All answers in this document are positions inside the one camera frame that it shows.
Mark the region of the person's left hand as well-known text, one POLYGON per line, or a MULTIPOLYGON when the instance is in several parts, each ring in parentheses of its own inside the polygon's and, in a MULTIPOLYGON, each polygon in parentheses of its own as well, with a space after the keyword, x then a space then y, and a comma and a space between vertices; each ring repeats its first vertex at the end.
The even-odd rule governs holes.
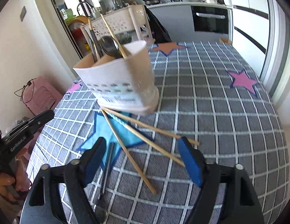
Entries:
POLYGON ((28 174, 26 173, 25 165, 22 161, 22 158, 17 158, 17 169, 16 169, 16 178, 7 175, 6 173, 0 173, 0 195, 8 200, 10 203, 16 203, 16 199, 7 188, 16 182, 15 190, 26 192, 30 188, 30 180, 28 174))

